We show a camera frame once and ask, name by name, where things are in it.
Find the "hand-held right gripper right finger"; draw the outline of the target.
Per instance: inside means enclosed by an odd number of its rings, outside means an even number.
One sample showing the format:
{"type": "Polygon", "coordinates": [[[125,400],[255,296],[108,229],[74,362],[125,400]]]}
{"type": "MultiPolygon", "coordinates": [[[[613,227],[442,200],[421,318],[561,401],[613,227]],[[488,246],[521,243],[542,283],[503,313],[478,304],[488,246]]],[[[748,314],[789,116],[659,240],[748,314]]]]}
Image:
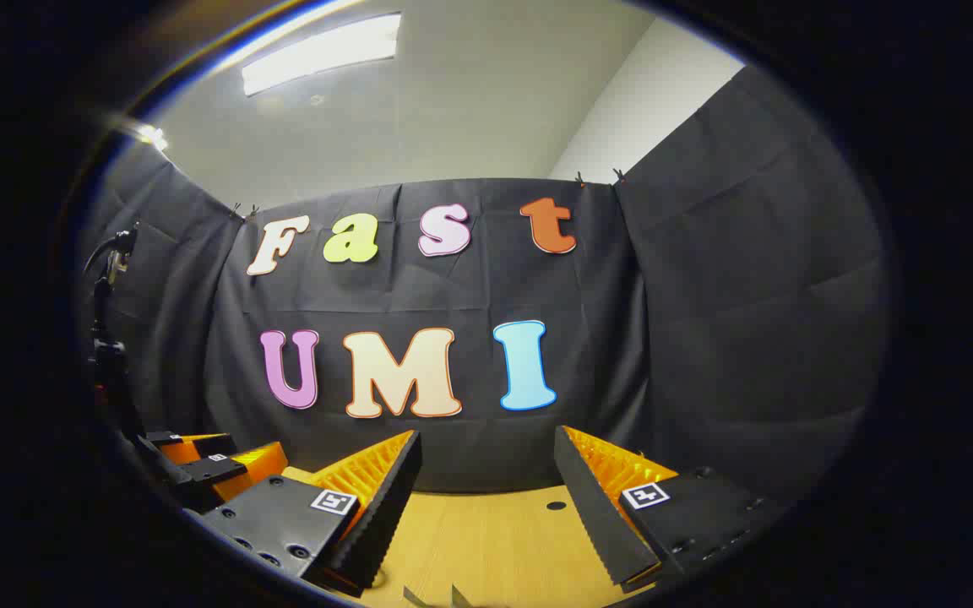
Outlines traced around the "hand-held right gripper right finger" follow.
{"type": "Polygon", "coordinates": [[[611,581],[670,589],[734,556],[786,512],[707,466],[669,470],[560,425],[553,461],[611,581]]]}

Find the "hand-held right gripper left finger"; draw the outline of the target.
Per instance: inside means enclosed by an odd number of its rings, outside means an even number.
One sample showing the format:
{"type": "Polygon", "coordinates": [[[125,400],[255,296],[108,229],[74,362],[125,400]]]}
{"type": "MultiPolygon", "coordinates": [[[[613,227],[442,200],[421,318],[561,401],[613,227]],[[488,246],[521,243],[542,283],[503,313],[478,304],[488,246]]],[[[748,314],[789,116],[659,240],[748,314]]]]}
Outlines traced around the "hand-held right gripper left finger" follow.
{"type": "Polygon", "coordinates": [[[287,577],[358,596],[389,553],[421,465],[420,434],[401,432],[304,480],[287,466],[199,519],[287,577]]]}

